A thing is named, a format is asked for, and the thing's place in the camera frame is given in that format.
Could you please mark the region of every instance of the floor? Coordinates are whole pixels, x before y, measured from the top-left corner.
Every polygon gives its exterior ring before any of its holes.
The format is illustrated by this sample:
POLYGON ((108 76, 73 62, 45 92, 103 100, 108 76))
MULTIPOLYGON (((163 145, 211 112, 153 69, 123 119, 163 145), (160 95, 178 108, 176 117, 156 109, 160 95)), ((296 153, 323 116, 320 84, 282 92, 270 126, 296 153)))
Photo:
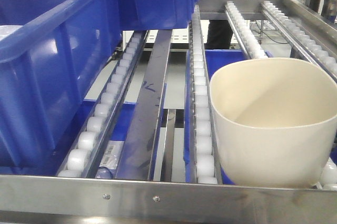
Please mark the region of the floor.
MULTIPOLYGON (((256 29, 257 26, 251 24, 251 29, 256 29)), ((203 22, 203 34, 204 40, 206 40, 207 32, 207 21, 203 22)), ((289 44, 285 44, 285 40, 277 32, 270 30, 268 25, 266 26, 265 33, 270 37, 268 38, 263 34, 262 47, 272 53, 275 57, 289 57, 291 47, 289 44)), ((233 47, 237 47, 235 38, 232 39, 233 47)), ((131 82, 129 91, 126 95, 126 100, 128 102, 136 102, 138 97, 138 92, 141 87, 141 83, 146 71, 147 60, 150 52, 144 52, 139 65, 137 66, 135 75, 131 82)), ((109 63, 97 77, 95 83, 93 84, 91 90, 88 92, 86 98, 96 99, 102 90, 104 84, 106 83, 111 71, 115 67, 116 61, 109 63)), ((170 55, 170 60, 168 63, 167 70, 167 90, 164 101, 164 108, 175 108, 184 109, 184 92, 185 92, 185 53, 184 52, 172 52, 170 55)), ((161 128, 160 131, 160 141, 158 144, 157 151, 157 163, 155 170, 154 180, 159 180, 161 162, 162 162, 162 152, 164 146, 164 136, 165 129, 161 128)), ((184 171, 184 161, 183 161, 183 137, 184 130, 182 128, 175 129, 174 137, 174 158, 173 158, 173 182, 184 182, 185 171, 184 171)))

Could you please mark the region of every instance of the white plastic bowl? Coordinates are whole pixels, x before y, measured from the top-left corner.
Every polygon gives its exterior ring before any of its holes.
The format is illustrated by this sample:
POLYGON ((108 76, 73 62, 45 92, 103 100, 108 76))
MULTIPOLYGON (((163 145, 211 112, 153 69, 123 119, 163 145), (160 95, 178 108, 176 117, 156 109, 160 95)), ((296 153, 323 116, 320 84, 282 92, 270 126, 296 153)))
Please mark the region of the white plastic bowl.
POLYGON ((337 84, 303 60, 245 60, 219 69, 210 95, 221 165, 237 185, 316 184, 337 129, 337 84))

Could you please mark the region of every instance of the white roller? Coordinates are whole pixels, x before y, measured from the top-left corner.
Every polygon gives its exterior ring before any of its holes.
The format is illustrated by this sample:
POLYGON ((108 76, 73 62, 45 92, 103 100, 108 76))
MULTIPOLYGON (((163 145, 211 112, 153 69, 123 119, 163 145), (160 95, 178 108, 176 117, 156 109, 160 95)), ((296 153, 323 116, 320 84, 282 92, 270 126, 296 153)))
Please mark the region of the white roller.
POLYGON ((73 149, 68 156, 68 169, 82 172, 88 163, 89 155, 90 152, 86 149, 73 149))
POLYGON ((194 76, 194 84, 203 86, 206 85, 206 77, 194 76))
POLYGON ((213 177, 214 176, 214 157, 211 155, 196 155, 196 176, 213 177))
POLYGON ((102 116, 104 118, 109 114, 111 106, 108 104, 97 104, 95 107, 95 116, 102 116))
POLYGON ((110 94, 110 93, 102 93, 101 95, 101 103, 102 104, 107 104, 107 105, 112 105, 114 104, 116 100, 116 93, 110 94))
POLYGON ((128 44, 128 48, 137 48, 138 46, 138 43, 135 43, 135 42, 129 42, 128 44))
POLYGON ((110 94, 118 94, 121 84, 118 83, 108 83, 106 85, 106 92, 110 94))
POLYGON ((64 178, 79 178, 81 176, 81 172, 78 170, 61 170, 57 176, 64 178))
POLYGON ((202 54, 202 49, 193 48, 193 54, 202 54))
POLYGON ((126 48, 125 52, 134 55, 136 53, 136 48, 128 47, 128 48, 126 48))
POLYGON ((328 65, 328 64, 335 64, 336 63, 336 59, 334 57, 325 57, 323 59, 323 63, 325 65, 328 65))
POLYGON ((327 162, 320 178, 321 185, 337 184, 337 166, 332 162, 327 162))
POLYGON ((121 59, 120 60, 120 66, 124 66, 126 68, 128 68, 131 64, 131 60, 127 60, 127 59, 121 59))
POLYGON ((195 68, 194 76, 205 76, 205 70, 203 68, 195 68))
POLYGON ((202 61, 194 61, 193 68, 204 68, 204 62, 202 61))
POLYGON ((193 49, 202 49, 202 45, 200 42, 194 42, 193 43, 193 49))
POLYGON ((310 47, 311 45, 314 45, 316 44, 316 41, 315 40, 312 40, 312 39, 308 39, 304 42, 304 44, 307 46, 307 47, 310 47))
POLYGON ((78 148, 91 151, 96 143, 97 135, 97 132, 82 132, 78 138, 78 148))
POLYGON ((104 121, 105 121, 104 117, 92 116, 88 119, 86 130, 99 133, 102 129, 104 121))
POLYGON ((204 57, 202 54, 194 54, 193 61, 204 61, 204 57))
POLYGON ((322 50, 322 47, 320 45, 313 44, 309 46, 309 50, 316 55, 317 52, 322 50))
POLYGON ((194 92, 196 95, 207 95, 207 86, 195 85, 194 92))
POLYGON ((132 60, 132 58, 133 58, 133 54, 131 54, 131 53, 124 53, 123 54, 123 59, 132 60))
POLYGON ((304 42, 306 42, 307 40, 310 39, 310 36, 308 36, 308 35, 300 35, 300 36, 298 36, 298 39, 304 43, 304 42))
POLYGON ((195 107, 209 107, 209 98, 207 95, 195 95, 195 107))
POLYGON ((196 153, 211 155, 213 150, 212 138, 210 136, 197 136, 196 141, 196 153))
POLYGON ((125 76, 126 73, 127 73, 127 68, 124 67, 124 66, 117 66, 117 67, 116 67, 116 73, 125 76))
POLYGON ((117 83, 117 84, 121 84, 123 83, 124 80, 124 75, 121 74, 113 74, 111 76, 111 83, 117 83))
POLYGON ((323 190, 337 191, 337 184, 326 184, 323 186, 323 190))
POLYGON ((197 136, 210 136, 212 133, 211 122, 209 120, 196 119, 196 135, 197 136))
POLYGON ((328 57, 329 53, 325 50, 319 50, 316 52, 316 57, 318 57, 320 60, 323 60, 324 58, 328 57))
POLYGON ((195 107, 195 116, 201 120, 210 119, 210 109, 208 107, 195 107))
POLYGON ((198 177, 198 184, 217 185, 217 179, 214 177, 200 176, 198 177))

